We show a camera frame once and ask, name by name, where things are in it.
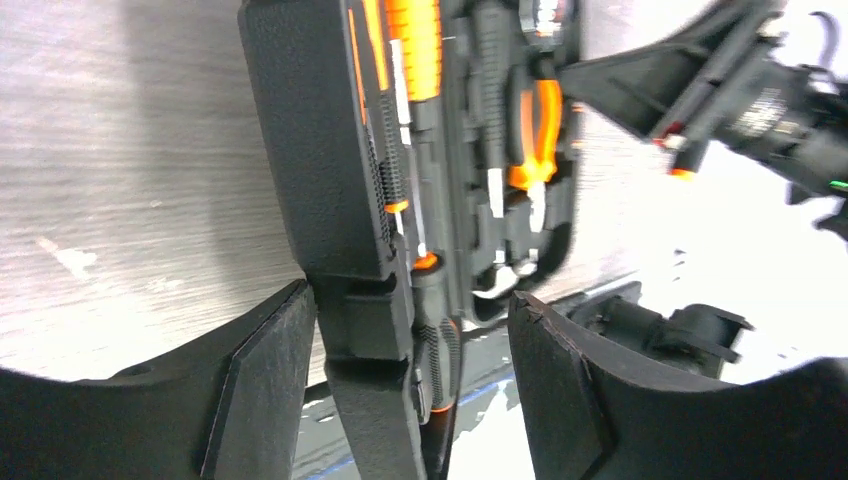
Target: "brushed metal surface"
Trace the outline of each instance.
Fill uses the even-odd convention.
[[[586,3],[596,57],[659,39],[706,0]],[[0,365],[106,377],[300,275],[237,7],[0,3]],[[657,214],[667,159],[588,117],[576,243],[543,298],[639,268],[667,247],[669,222]],[[320,342],[313,359],[310,383],[322,376]]]

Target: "orange handle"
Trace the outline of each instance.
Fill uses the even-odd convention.
[[[437,0],[386,0],[389,35],[400,39],[409,101],[439,96],[442,22]]]
[[[547,183],[557,170],[556,143],[562,121],[562,91],[556,80],[537,80],[536,88],[542,104],[539,136],[534,142],[533,92],[521,92],[521,144],[524,163],[512,167],[509,184],[529,190],[537,183]]]

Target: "blue stripe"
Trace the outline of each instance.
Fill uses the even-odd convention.
[[[501,378],[500,380],[496,380],[492,383],[483,385],[482,387],[480,387],[480,388],[474,390],[473,392],[471,392],[471,393],[463,396],[462,398],[460,398],[459,399],[459,406],[462,407],[463,405],[467,405],[469,402],[473,402],[474,400],[477,400],[478,398],[482,397],[483,395],[485,395],[485,394],[487,394],[491,391],[496,390],[498,388],[498,385],[501,382],[509,382],[509,381],[512,381],[512,380],[515,380],[515,373],[510,373],[509,375]],[[343,458],[338,463],[335,463],[335,464],[325,468],[324,470],[321,470],[320,472],[316,473],[315,475],[308,477],[307,480],[320,480],[322,478],[327,477],[328,475],[331,475],[333,473],[338,472],[339,470],[341,470],[341,469],[343,469],[343,468],[345,468],[349,465],[353,465],[353,457],[351,455],[348,455],[347,457]]]

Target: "black clamp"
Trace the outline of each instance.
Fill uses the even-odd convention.
[[[753,330],[744,317],[695,304],[666,319],[635,303],[640,288],[638,282],[620,287],[581,304],[568,317],[646,357],[710,378],[718,378],[724,362],[739,361],[732,347],[742,330]]]

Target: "black plastic arm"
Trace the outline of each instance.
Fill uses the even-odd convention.
[[[108,380],[0,370],[0,478],[290,478],[314,326],[297,281]]]
[[[848,360],[745,386],[648,358],[518,293],[509,341],[539,480],[840,478]]]

